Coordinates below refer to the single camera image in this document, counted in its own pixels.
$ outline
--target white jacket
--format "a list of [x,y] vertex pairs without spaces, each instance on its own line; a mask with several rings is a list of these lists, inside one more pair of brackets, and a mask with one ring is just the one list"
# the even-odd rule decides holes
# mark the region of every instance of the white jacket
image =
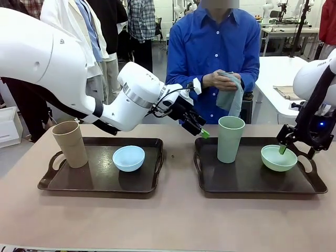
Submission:
[[[94,26],[98,34],[102,60],[109,61],[109,55],[106,52],[106,41],[101,31],[100,21],[91,6],[88,3],[87,5],[90,8]],[[92,52],[91,40],[85,20],[80,13],[75,0],[45,0],[42,6],[40,19],[42,22],[54,26],[77,39],[88,63],[87,78],[102,74]]]

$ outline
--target red jacket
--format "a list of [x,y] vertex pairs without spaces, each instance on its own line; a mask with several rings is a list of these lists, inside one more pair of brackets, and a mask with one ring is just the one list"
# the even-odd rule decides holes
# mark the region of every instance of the red jacket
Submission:
[[336,0],[327,0],[322,8],[320,40],[336,45]]

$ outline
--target green bowl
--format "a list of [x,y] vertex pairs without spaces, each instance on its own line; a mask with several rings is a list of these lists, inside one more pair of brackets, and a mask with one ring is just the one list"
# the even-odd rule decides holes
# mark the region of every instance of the green bowl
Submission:
[[276,172],[292,169],[298,162],[298,157],[290,149],[283,155],[279,153],[280,146],[267,145],[261,150],[261,159],[265,166]]

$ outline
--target cup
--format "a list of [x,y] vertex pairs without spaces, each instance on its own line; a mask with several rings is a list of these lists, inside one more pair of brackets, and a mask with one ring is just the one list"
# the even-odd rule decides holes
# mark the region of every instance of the cup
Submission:
[[245,122],[238,117],[222,117],[218,121],[217,158],[229,164],[236,160],[236,155],[243,135]]
[[52,134],[70,167],[80,168],[88,162],[78,122],[62,122],[53,128]]

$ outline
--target brown cup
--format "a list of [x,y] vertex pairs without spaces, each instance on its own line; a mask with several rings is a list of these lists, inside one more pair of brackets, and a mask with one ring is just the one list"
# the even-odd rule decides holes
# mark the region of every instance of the brown cup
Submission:
[[53,128],[52,134],[72,168],[80,168],[88,162],[78,122],[62,122]]

